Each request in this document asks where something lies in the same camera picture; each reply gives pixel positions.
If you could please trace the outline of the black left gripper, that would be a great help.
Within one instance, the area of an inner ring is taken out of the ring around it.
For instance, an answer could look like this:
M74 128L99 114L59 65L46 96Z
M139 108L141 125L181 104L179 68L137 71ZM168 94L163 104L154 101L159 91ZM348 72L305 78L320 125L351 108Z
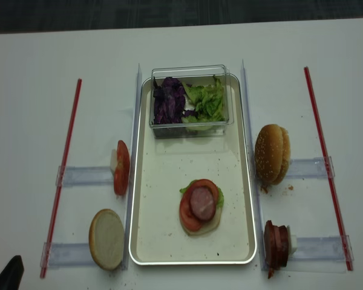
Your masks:
M16 255L0 273L0 290L18 290L23 273L22 257Z

